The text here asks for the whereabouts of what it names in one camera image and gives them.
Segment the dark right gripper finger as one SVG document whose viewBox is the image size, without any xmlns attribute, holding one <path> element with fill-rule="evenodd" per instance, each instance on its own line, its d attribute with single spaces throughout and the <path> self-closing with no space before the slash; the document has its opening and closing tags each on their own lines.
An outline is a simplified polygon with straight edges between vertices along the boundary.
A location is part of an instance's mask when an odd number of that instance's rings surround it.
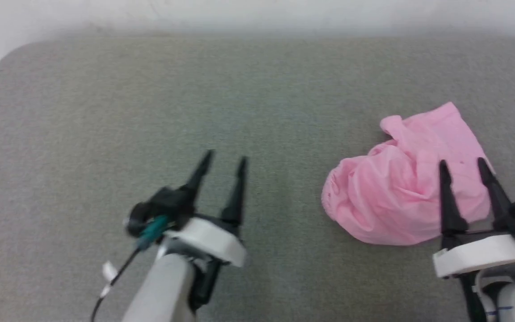
<svg viewBox="0 0 515 322">
<path fill-rule="evenodd" d="M 483 185 L 488 190 L 490 204 L 493 213 L 493 228 L 508 228 L 511 223 L 509 208 L 511 201 L 498 179 L 492 172 L 485 158 L 479 157 L 477 165 Z"/>
<path fill-rule="evenodd" d="M 442 237 L 464 234 L 469 225 L 460 216 L 456 198 L 452 192 L 452 176 L 445 160 L 440 161 L 438 171 Z"/>
</svg>

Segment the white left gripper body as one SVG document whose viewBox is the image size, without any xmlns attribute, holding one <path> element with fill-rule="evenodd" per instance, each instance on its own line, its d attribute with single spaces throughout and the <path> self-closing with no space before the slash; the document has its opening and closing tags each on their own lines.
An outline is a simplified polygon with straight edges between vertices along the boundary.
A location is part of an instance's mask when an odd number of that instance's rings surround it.
<svg viewBox="0 0 515 322">
<path fill-rule="evenodd" d="M 247 250 L 237 236 L 238 228 L 227 230 L 215 220 L 194 217 L 178 232 L 164 233 L 164 255 L 178 255 L 194 270 L 188 304 L 198 310 L 210 302 L 223 266 L 243 267 Z"/>
</svg>

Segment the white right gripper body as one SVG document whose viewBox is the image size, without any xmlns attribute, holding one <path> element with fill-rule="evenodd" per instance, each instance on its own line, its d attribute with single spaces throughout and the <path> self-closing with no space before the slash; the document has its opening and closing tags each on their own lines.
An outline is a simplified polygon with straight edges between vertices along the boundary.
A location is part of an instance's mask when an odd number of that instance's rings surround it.
<svg viewBox="0 0 515 322">
<path fill-rule="evenodd" d="M 515 322 L 515 240 L 491 236 L 433 255 L 436 275 L 457 279 L 470 322 Z"/>
</svg>

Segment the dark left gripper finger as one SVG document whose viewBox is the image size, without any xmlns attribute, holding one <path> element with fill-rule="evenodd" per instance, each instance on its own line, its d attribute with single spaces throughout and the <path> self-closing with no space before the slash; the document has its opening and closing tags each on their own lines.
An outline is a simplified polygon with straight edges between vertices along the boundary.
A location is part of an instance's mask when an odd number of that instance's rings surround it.
<svg viewBox="0 0 515 322">
<path fill-rule="evenodd" d="M 236 170 L 234 188 L 225 208 L 221 212 L 221 220 L 235 228 L 243 223 L 247 163 L 247 157 L 242 157 Z"/>
<path fill-rule="evenodd" d="M 214 152 L 214 149 L 209 149 L 205 153 L 186 184 L 182 186 L 186 196 L 188 196 L 188 200 L 195 200 L 198 197 L 202 182 L 211 167 Z"/>
</svg>

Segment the pink garment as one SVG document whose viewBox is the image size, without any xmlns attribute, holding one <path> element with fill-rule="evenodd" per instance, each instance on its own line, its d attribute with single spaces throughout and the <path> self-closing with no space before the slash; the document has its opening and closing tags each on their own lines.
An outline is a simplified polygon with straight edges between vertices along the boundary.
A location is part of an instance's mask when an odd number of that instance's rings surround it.
<svg viewBox="0 0 515 322">
<path fill-rule="evenodd" d="M 485 152 L 452 102 L 408 118 L 381 120 L 390 139 L 329 172 L 321 204 L 329 218 L 365 243 L 411 246 L 441 233 L 439 172 L 445 160 L 467 222 L 484 220 L 489 197 L 477 160 Z"/>
</svg>

